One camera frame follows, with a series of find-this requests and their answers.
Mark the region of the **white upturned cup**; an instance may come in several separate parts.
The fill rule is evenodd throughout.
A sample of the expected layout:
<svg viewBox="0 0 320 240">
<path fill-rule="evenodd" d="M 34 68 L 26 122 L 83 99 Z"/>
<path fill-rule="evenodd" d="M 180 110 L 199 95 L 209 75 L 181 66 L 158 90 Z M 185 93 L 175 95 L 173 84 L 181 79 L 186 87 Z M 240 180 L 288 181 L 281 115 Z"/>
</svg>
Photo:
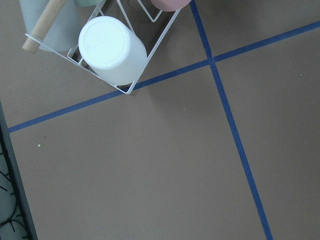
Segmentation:
<svg viewBox="0 0 320 240">
<path fill-rule="evenodd" d="M 111 16 L 88 21 L 80 31 L 78 48 L 89 67 L 103 81 L 115 86 L 138 80 L 147 62 L 142 41 Z"/>
</svg>

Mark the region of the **pink cup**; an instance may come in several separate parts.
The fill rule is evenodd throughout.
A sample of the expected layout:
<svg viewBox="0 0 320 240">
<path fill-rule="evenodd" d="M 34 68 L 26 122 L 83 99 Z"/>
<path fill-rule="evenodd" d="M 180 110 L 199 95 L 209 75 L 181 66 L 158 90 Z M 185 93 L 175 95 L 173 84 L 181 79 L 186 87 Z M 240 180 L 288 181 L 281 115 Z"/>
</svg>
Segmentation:
<svg viewBox="0 0 320 240">
<path fill-rule="evenodd" d="M 188 5 L 191 0 L 151 0 L 151 3 L 159 10 L 174 12 Z"/>
</svg>

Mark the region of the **grey upturned cup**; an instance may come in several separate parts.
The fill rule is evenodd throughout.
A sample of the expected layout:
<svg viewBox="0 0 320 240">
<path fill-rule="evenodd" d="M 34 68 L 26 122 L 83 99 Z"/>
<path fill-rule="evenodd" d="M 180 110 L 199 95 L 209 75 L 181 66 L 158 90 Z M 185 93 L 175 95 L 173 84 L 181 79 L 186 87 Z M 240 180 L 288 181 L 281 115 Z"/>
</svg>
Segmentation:
<svg viewBox="0 0 320 240">
<path fill-rule="evenodd" d="M 32 32 L 48 3 L 48 0 L 21 0 L 19 2 L 27 34 Z M 43 43 L 56 52 L 68 51 L 78 43 L 81 29 L 76 4 L 73 0 L 67 0 Z"/>
</svg>

